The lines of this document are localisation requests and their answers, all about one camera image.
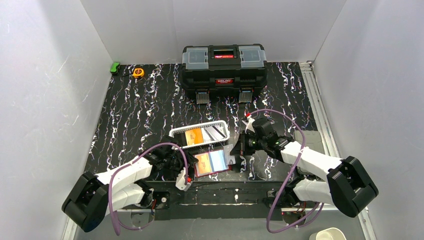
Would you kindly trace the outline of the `white VIP card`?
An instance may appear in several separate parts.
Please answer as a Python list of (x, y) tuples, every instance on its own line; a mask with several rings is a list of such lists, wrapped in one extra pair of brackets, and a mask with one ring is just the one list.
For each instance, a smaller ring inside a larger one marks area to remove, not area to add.
[(224, 158), (225, 163), (228, 166), (234, 165), (236, 163), (236, 159), (234, 155), (231, 155), (231, 150), (234, 148), (233, 144), (228, 144), (223, 147), (224, 150)]

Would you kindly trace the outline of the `red leather card holder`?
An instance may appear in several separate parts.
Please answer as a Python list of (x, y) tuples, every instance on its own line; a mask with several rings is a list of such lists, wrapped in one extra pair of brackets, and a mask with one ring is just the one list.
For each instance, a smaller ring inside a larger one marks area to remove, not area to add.
[(209, 159), (210, 159), (210, 163), (211, 163), (211, 167), (212, 167), (212, 173), (210, 173), (208, 175), (212, 175), (212, 174), (220, 173), (220, 172), (226, 172), (226, 171), (231, 169), (231, 165), (227, 165), (226, 162), (225, 162), (225, 156), (224, 156), (224, 150), (223, 149), (213, 150), (213, 151), (204, 152), (204, 153), (209, 154)]

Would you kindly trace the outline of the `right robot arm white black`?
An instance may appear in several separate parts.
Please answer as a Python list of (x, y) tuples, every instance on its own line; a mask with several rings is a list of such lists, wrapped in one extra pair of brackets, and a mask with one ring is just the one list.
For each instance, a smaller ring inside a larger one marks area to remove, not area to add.
[(257, 151), (264, 151), (270, 158), (301, 168), (318, 178), (310, 180), (297, 176), (288, 181), (272, 196), (275, 207), (301, 202), (324, 203), (353, 218), (379, 195), (376, 184), (359, 159), (333, 157), (303, 147), (292, 137), (278, 135), (264, 117), (248, 119), (230, 155), (252, 156)]

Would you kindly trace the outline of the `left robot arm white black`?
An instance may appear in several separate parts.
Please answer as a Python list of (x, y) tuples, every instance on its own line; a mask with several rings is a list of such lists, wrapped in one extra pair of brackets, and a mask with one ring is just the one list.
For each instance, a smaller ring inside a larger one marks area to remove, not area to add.
[(110, 215), (116, 235), (121, 229), (140, 230), (125, 226), (117, 210), (129, 205), (153, 205), (154, 189), (143, 182), (152, 172), (166, 169), (178, 190), (192, 185), (198, 159), (173, 142), (161, 142), (138, 154), (133, 160), (106, 172), (83, 173), (64, 200), (61, 210), (84, 232), (94, 230)]

